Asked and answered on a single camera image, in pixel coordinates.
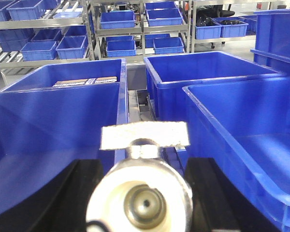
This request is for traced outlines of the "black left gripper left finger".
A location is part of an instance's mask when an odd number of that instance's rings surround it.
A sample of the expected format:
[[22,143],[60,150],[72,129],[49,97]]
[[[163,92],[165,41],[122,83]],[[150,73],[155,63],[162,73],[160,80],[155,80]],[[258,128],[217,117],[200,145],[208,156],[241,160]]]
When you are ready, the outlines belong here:
[[78,159],[0,214],[0,232],[84,232],[89,198],[103,177],[98,159]]

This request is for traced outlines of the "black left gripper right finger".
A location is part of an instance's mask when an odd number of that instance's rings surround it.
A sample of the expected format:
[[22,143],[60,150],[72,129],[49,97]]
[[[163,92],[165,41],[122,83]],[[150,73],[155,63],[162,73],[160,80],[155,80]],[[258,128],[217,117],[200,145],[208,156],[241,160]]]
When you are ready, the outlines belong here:
[[193,193],[192,232],[276,232],[212,158],[190,158],[184,172]]

